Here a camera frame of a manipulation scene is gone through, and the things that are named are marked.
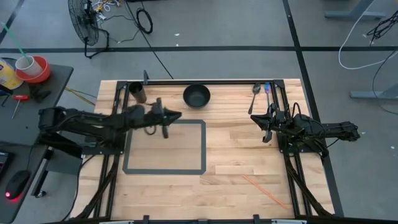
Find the concrete floor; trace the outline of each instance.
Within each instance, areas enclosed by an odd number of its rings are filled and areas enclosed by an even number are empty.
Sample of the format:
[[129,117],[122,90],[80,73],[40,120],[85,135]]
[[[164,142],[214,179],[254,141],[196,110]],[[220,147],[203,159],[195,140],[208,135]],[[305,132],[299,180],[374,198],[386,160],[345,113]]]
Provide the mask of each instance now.
[[[17,1],[0,3],[0,19],[8,20]],[[345,40],[354,22],[325,19],[325,10],[350,9],[357,1],[290,0],[290,8],[301,46],[337,47]],[[139,3],[131,4],[132,10]],[[262,45],[293,46],[284,5],[278,0],[167,0],[145,2],[154,21],[148,36],[155,47]],[[396,1],[376,1],[371,9],[390,16],[398,9]],[[125,14],[112,8],[105,16]],[[368,46],[363,36],[378,22],[361,22],[347,46]],[[115,18],[103,27],[115,39],[131,38],[136,28],[130,21]],[[51,0],[25,0],[11,30],[24,48],[81,48],[68,14],[67,3]],[[397,45],[394,27],[374,46]],[[101,47],[104,37],[95,47]],[[139,34],[136,40],[112,47],[147,47]],[[6,36],[1,49],[13,49]],[[383,60],[390,52],[343,52],[343,63],[360,66]],[[168,78],[151,52],[108,52],[88,60],[83,53],[41,53],[50,63],[72,66],[70,88],[96,95],[101,80],[142,78],[146,69],[151,79]],[[294,51],[203,51],[159,52],[175,78],[302,78]],[[350,90],[370,90],[377,70],[345,70],[338,64],[337,52],[303,52],[313,94],[322,122],[351,121],[359,126],[362,138],[354,143],[337,142],[330,148],[343,211],[346,217],[398,220],[398,116],[383,112],[374,101],[352,100]],[[0,54],[0,57],[19,57]],[[383,90],[398,82],[397,58],[385,64],[376,81]],[[398,112],[397,103],[382,102]],[[92,111],[90,106],[65,92],[60,106]],[[49,174],[44,184],[47,197],[28,196],[14,223],[55,222],[69,211],[75,193],[76,177]]]

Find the black metal frame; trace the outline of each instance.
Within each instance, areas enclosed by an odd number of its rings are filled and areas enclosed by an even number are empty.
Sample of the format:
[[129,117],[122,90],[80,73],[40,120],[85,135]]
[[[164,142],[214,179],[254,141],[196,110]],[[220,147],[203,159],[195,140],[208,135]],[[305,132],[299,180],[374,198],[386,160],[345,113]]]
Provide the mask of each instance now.
[[[285,90],[285,85],[283,80],[145,80],[146,85],[189,85],[194,83],[201,83],[205,85],[242,85],[242,84],[255,84],[256,82],[264,83],[269,82],[271,84],[271,91],[274,103],[277,105],[277,108],[280,109],[280,106],[283,105],[284,108],[288,108],[288,100]],[[116,85],[116,92],[114,97],[113,111],[112,113],[117,113],[119,98],[121,94],[121,90],[127,87],[127,81],[118,81]],[[280,89],[282,95],[282,103],[279,104],[278,96],[277,96],[277,88]],[[127,107],[129,99],[129,92],[126,90],[124,92],[123,105],[122,110],[125,110]],[[303,173],[303,167],[300,160],[300,152],[295,152],[293,155],[289,155],[289,152],[280,150],[285,161],[286,172],[288,173],[288,183],[290,189],[290,196],[292,200],[292,207],[294,212],[295,220],[303,220],[309,223],[395,223],[395,221],[388,220],[370,220],[363,218],[344,218],[332,216],[326,210],[322,208],[322,206],[317,202],[315,197],[311,194],[309,189],[305,186],[305,178]],[[294,169],[290,158],[293,157],[295,160],[296,168]],[[104,155],[103,164],[101,168],[101,175],[99,178],[99,186],[98,191],[95,193],[90,203],[86,206],[86,208],[75,218],[72,218],[65,222],[56,222],[56,223],[99,223],[99,222],[109,222],[111,221],[111,213],[113,207],[113,199],[114,199],[114,191],[116,186],[116,178],[119,164],[119,155],[114,156],[114,161],[112,164],[112,168],[108,173],[106,173],[109,164],[109,155]],[[295,189],[295,183],[302,190],[302,196],[304,201],[305,214],[301,215],[299,209],[299,203],[297,200],[297,192]],[[101,210],[101,201],[102,195],[107,186],[110,184],[108,201],[106,204],[106,214],[104,217],[100,217]],[[319,216],[312,215],[312,208],[319,213]],[[94,210],[93,218],[88,218],[90,213]],[[149,220],[148,215],[144,215],[142,220],[134,220],[134,223],[176,223],[176,224],[205,224],[205,223],[283,223],[284,220],[281,219],[260,219],[259,215],[254,214],[252,220]]]

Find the spoon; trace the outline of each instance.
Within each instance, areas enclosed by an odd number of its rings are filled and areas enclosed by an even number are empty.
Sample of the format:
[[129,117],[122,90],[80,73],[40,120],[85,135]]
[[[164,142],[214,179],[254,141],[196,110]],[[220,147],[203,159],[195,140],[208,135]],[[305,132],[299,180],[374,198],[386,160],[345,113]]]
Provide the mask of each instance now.
[[253,100],[251,102],[251,105],[250,105],[250,108],[249,108],[249,111],[248,111],[249,114],[251,114],[251,112],[253,111],[254,99],[255,99],[256,95],[260,92],[260,90],[261,90],[261,84],[260,83],[254,84],[253,90],[252,90],[253,91]]

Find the cup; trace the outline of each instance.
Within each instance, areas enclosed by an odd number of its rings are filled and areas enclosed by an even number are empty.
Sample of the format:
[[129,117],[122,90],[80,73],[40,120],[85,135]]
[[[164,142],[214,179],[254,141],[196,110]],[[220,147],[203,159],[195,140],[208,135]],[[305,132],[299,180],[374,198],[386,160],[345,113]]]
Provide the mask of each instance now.
[[147,101],[147,95],[145,94],[144,86],[141,84],[141,82],[130,83],[129,91],[136,99],[137,103],[145,103]]
[[40,75],[43,72],[43,68],[35,61],[32,56],[26,57],[29,59],[29,62],[26,60],[25,57],[21,57],[15,63],[15,67],[32,77]]

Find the orange wire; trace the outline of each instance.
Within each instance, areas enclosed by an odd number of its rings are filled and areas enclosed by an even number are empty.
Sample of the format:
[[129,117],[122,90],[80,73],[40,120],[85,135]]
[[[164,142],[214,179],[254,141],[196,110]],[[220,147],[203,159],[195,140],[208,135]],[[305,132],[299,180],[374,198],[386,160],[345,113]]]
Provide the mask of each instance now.
[[288,208],[288,206],[286,206],[285,204],[283,204],[282,202],[280,202],[278,199],[276,199],[274,196],[272,196],[272,194],[270,194],[268,191],[264,190],[260,185],[258,185],[257,183],[255,183],[255,181],[251,180],[249,177],[247,177],[246,175],[243,175],[243,177],[248,180],[250,183],[252,183],[254,186],[256,186],[259,190],[262,191],[262,193],[268,195],[268,197],[270,197],[271,199],[273,199],[275,202],[277,202],[280,206],[284,207],[284,208]]

